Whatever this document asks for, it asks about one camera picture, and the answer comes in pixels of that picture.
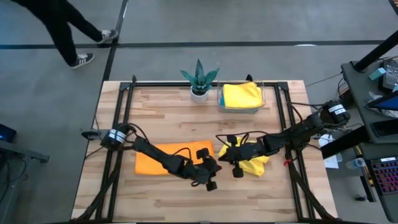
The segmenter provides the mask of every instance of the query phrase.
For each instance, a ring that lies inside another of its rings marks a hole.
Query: person
[[[26,7],[35,17],[42,21],[61,56],[72,69],[90,63],[94,59],[94,54],[76,53],[72,31],[68,22],[98,44],[113,40],[119,35],[117,30],[99,31],[67,0],[12,1]]]

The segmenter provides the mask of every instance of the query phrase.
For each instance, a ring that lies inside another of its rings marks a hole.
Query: keyboard
[[[371,168],[380,194],[398,194],[398,157],[373,159]]]

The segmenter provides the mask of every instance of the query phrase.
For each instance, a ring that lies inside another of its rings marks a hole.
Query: black pants
[[[75,44],[68,22],[98,42],[101,32],[80,14],[67,0],[14,0],[40,19],[49,31],[63,59],[71,65],[77,59]]]

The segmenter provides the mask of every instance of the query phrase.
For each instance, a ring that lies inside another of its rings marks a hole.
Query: succulent
[[[186,71],[181,71],[182,75],[192,84],[192,92],[195,95],[204,95],[208,90],[212,89],[211,83],[216,78],[219,68],[213,70],[207,75],[203,71],[203,67],[198,59],[195,76],[190,75]]]

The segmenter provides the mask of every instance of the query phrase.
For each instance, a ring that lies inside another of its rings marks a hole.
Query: potted plant
[[[219,68],[207,75],[198,59],[195,76],[186,71],[181,71],[182,75],[191,83],[191,99],[196,103],[204,103],[207,100],[208,90],[212,89],[211,83],[216,78]]]

